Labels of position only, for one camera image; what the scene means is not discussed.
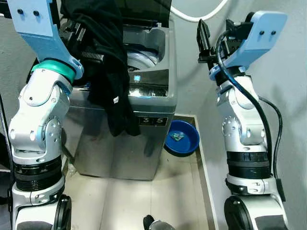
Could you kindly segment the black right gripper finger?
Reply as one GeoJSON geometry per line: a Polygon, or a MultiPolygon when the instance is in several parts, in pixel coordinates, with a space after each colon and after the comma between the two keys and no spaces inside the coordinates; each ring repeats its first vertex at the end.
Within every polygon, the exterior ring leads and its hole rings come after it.
{"type": "Polygon", "coordinates": [[[201,53],[210,53],[212,50],[211,42],[209,41],[210,32],[208,25],[204,20],[199,20],[197,26],[197,44],[201,53]]]}

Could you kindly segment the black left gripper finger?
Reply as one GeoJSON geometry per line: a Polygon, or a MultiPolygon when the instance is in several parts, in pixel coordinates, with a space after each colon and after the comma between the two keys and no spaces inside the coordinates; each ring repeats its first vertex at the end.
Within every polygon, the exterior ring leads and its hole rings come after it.
{"type": "Polygon", "coordinates": [[[102,53],[81,51],[81,61],[83,61],[84,63],[104,64],[105,55],[102,53]]]}

